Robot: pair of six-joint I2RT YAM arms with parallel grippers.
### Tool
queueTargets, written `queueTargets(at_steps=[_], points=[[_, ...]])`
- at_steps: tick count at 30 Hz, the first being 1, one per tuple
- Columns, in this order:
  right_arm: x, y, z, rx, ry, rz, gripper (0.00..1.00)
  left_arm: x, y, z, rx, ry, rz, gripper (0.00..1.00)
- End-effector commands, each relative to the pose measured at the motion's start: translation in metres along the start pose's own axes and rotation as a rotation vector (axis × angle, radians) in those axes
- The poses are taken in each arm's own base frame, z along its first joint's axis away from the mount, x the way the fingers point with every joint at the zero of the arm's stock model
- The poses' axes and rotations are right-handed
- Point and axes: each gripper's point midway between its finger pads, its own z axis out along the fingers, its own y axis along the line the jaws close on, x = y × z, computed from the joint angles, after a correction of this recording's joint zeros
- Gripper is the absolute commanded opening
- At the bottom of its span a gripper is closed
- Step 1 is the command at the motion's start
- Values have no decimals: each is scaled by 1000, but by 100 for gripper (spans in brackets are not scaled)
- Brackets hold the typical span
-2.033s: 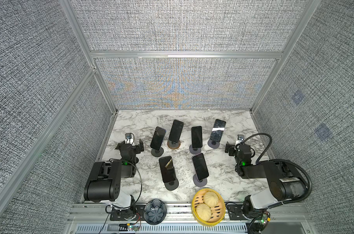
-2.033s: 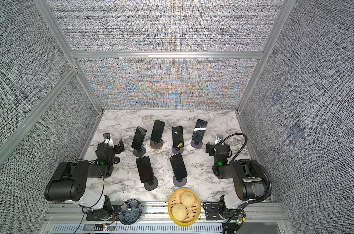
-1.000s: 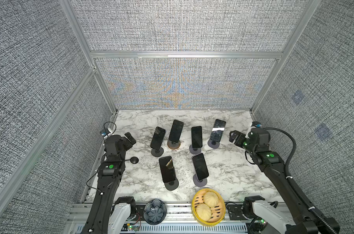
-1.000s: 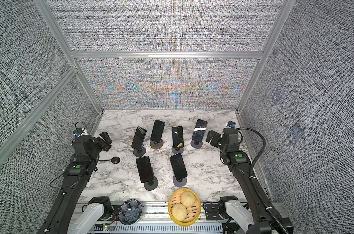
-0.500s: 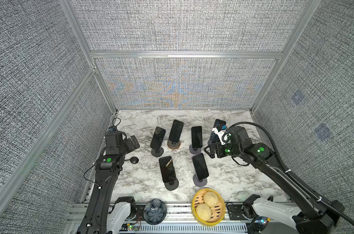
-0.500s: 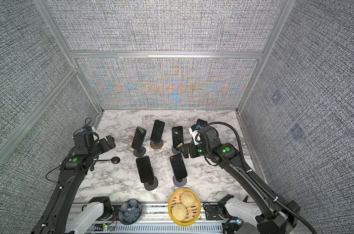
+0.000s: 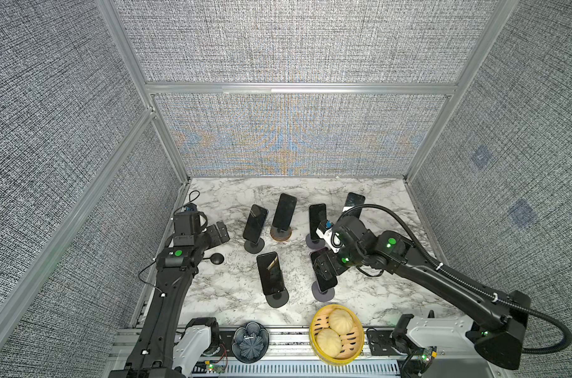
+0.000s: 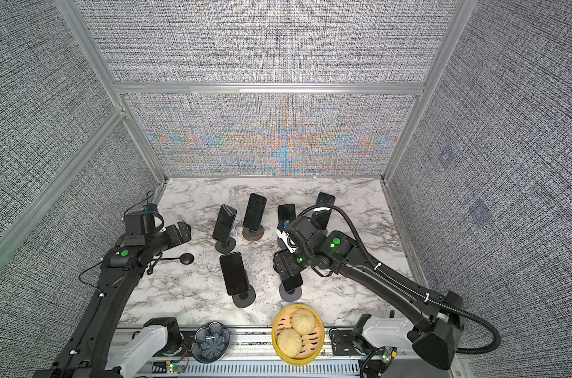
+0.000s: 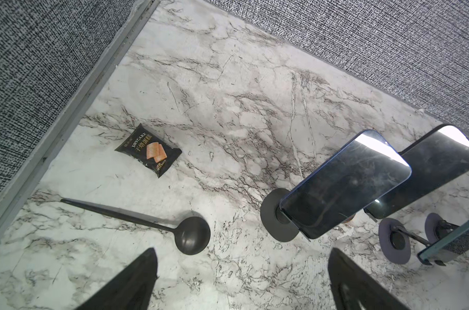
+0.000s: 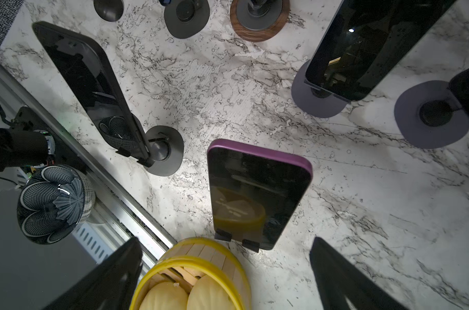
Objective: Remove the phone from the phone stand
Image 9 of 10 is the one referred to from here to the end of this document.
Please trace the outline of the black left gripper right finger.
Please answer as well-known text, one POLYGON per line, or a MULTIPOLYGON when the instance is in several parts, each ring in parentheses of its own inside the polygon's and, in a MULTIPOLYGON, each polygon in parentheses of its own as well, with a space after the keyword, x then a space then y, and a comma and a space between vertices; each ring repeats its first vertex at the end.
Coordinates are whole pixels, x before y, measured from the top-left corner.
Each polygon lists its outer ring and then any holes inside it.
POLYGON ((327 270, 337 309, 408 310, 340 249, 331 250, 327 270))

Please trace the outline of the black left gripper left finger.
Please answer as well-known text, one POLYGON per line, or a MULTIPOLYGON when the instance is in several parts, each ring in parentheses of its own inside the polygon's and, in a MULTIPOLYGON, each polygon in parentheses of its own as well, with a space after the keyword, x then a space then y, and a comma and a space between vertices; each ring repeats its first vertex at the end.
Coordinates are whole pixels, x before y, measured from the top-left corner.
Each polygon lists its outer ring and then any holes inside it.
POLYGON ((158 279, 158 258, 148 248, 79 309, 147 309, 158 279))

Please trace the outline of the purple phone stand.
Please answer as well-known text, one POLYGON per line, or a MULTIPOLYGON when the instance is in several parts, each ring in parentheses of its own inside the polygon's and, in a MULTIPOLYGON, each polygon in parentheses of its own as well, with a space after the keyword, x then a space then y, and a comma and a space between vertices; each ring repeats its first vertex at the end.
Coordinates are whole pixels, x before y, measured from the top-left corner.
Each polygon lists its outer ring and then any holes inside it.
POLYGON ((380 248, 392 263, 405 265, 411 258, 410 240, 413 239, 426 247, 431 243, 409 231, 396 219, 384 218, 379 224, 380 248))

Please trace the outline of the green edged phone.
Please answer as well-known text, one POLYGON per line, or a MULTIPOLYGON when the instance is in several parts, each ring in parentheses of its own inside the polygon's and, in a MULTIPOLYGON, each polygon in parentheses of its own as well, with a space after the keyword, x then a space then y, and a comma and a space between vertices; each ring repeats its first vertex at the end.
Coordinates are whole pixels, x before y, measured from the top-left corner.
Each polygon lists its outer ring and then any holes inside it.
POLYGON ((437 213, 430 213, 424 229, 430 245, 417 254, 419 261, 431 266, 444 266, 469 251, 469 220, 457 226, 444 220, 437 213))

